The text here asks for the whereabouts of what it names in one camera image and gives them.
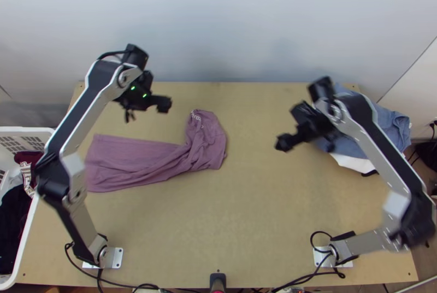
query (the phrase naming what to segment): black cable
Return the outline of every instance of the black cable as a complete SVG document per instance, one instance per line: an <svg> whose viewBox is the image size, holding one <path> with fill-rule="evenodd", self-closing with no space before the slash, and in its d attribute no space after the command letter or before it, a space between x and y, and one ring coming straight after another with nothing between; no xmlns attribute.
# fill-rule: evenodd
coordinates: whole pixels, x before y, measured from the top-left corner
<svg viewBox="0 0 437 293"><path fill-rule="evenodd" d="M138 286L119 284L119 283L111 282L110 280L107 280L107 279L103 279L103 278L101 278L101 277L100 277L101 274L100 274L100 276L99 276L99 275L94 276L93 274L90 274L90 273L84 271L83 269L81 269L78 265L76 265L76 264L73 262L72 258L71 258L70 255L68 254L68 249L71 248L73 245L74 245L73 242L65 244L65 247L64 247L65 255L67 256L68 261L70 261L70 263L71 263L71 264L72 264L72 265L73 265L77 270L79 270L82 274L87 275L88 277L94 278L95 280L97 280L97 281L99 281L99 282L104 282L104 283L107 283L107 284L111 284L111 285L113 285L113 286L119 286L119 287L121 287L121 288L128 288L128 289L135 289L135 290L140 289L140 288L143 288L143 289L150 289L150 290L159 290L159 289L160 289L159 286L157 286L157 285L155 285L155 284L149 284L149 283L140 284L140 285L138 285Z"/></svg>
<svg viewBox="0 0 437 293"><path fill-rule="evenodd" d="M316 250L317 252L320 252L320 253L331 253L331 251L323 251L323 250L319 250L319 249L316 249L316 248L315 248L315 246L314 246L312 240L313 240L314 236L316 236L317 234L325 234L325 235L328 236L329 238L332 238L332 236L331 236L330 234L328 234L327 232L324 232L324 231L322 231L322 230L315 231L315 232L312 233L311 236L310 236L310 244L311 244L312 248L313 248L314 250Z"/></svg>
<svg viewBox="0 0 437 293"><path fill-rule="evenodd" d="M434 136L435 136L435 126L437 125L436 122L437 122L437 120L429 124L429 126L430 126L431 129L433 130L433 135L431 136L431 139L429 140L430 142L432 142L432 140L434 139ZM413 153L412 153L412 154L410 155L410 157L407 159L408 162L410 162L411 158L413 157L413 155L415 155L416 152L417 152L417 150L416 150L416 148L414 148Z"/></svg>
<svg viewBox="0 0 437 293"><path fill-rule="evenodd" d="M97 272L97 289L99 290L99 293L104 293L102 290L102 287L100 286L100 279L102 278L103 269L100 268Z"/></svg>
<svg viewBox="0 0 437 293"><path fill-rule="evenodd" d="M101 54L97 59L98 60L102 60L102 59L104 59L105 57L108 57L108 56L115 56L117 54L126 54L128 52L129 52L128 50L108 51L108 52L105 52L105 53Z"/></svg>
<svg viewBox="0 0 437 293"><path fill-rule="evenodd" d="M187 291L187 292L192 292L192 293L200 293L199 291L191 290L191 289L177 289L177 290Z"/></svg>
<svg viewBox="0 0 437 293"><path fill-rule="evenodd" d="M332 252L330 251L324 258L323 258L323 260L319 263L319 265L317 266L317 268L316 268L316 270L314 271L314 273L312 273L312 274L308 274L308 275L304 275L304 276L302 276L302 277L299 277L299 278L297 278L297 279L295 279L295 280L292 280L291 282L289 282L289 283L287 283L287 284L285 284L285 285L282 285L282 286L280 286L280 287L278 287L278 288L275 288L275 289L272 289L272 293L276 293L276 292L278 292L278 291L280 291L280 290L282 290L282 289L284 289L284 288L287 288L287 287L289 287L289 286L294 286L294 285L301 285L301 284L304 284L304 283L306 283L306 282L308 282L308 281L310 281L313 277L315 277L315 276L321 276L321 275L337 275L338 277L340 277L341 279L344 279L344 278L346 278L346 275L344 275L343 273L341 273L341 272L339 272L338 270L337 270L337 268L333 268L334 269L334 271L330 271L330 272L323 272L323 273L320 273L320 272L318 272L319 271L319 269L320 269L320 267L322 266L322 264L330 257L332 255Z"/></svg>
<svg viewBox="0 0 437 293"><path fill-rule="evenodd" d="M414 164L418 159L420 159L420 156L418 156L417 158L414 159L414 161L412 161L411 166L413 166L413 164Z"/></svg>

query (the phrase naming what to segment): purple shirt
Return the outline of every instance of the purple shirt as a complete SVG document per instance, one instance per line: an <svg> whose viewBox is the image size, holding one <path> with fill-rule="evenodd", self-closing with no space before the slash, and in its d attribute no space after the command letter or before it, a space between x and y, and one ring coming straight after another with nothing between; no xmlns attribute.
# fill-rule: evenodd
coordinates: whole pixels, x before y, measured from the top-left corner
<svg viewBox="0 0 437 293"><path fill-rule="evenodd" d="M183 145L96 134L85 159L85 180L88 191L109 192L219 169L225 148L226 135L214 113L193 110Z"/></svg>

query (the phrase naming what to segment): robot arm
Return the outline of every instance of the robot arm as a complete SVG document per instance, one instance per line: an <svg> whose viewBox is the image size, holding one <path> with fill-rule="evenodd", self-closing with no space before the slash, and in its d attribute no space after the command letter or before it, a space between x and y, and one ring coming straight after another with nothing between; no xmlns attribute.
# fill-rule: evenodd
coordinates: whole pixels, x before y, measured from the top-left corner
<svg viewBox="0 0 437 293"><path fill-rule="evenodd" d="M123 54L120 61L105 60L118 54ZM84 164L77 149L109 102L122 105L126 122L134 118L133 110L145 111L152 105L160 113L168 112L171 99L150 90L153 75L144 71L147 59L146 52L130 44L124 51L99 57L86 75L85 90L47 142L35 168L38 193L61 217L73 239L75 256L100 268L113 267L115 252L97 233L84 204Z"/></svg>
<svg viewBox="0 0 437 293"><path fill-rule="evenodd" d="M309 86L314 108L303 102L291 113L298 132L278 137L276 149L288 151L301 142L339 131L357 142L390 188L379 228L356 235L353 231L331 239L335 264L378 250L399 252L425 242L435 233L436 207L426 187L377 124L377 113L361 94L334 94L329 78Z"/></svg>

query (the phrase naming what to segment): laundry basket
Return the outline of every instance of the laundry basket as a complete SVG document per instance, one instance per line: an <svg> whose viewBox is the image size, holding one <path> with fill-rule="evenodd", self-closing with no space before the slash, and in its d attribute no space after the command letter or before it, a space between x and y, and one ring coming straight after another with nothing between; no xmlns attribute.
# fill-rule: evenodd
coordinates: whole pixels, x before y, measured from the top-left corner
<svg viewBox="0 0 437 293"><path fill-rule="evenodd" d="M14 155L23 150L44 151L44 145L53 132L51 128L0 127L0 201L13 187L11 178L20 173L20 167L15 163ZM27 214L12 274L0 274L0 291L15 283L38 200L38 194L35 194Z"/></svg>

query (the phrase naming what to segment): wooden table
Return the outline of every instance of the wooden table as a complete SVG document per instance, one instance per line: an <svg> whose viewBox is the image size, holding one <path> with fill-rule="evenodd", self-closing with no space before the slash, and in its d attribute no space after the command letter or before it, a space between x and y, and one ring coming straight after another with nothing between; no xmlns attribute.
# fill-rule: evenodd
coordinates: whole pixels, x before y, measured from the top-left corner
<svg viewBox="0 0 437 293"><path fill-rule="evenodd" d="M72 101L82 89L78 85ZM196 108L220 119L228 156L220 170L89 194L86 204L97 230L125 249L122 267L106 269L104 278L205 288L210 273L220 271L229 287L276 287L314 271L314 231L361 233L379 224L388 192L379 176L363 178L340 168L311 144L288 154L273 148L276 135L294 131L288 110L309 100L306 84L154 83L153 91L172 97L168 115L137 112L137 120L126 124L120 106L108 104L79 149L82 157L95 133L181 144ZM18 282L95 286L67 261L63 246L70 241L55 211L41 201ZM309 284L417 280L410 253L363 255L342 271L346 279L319 276Z"/></svg>

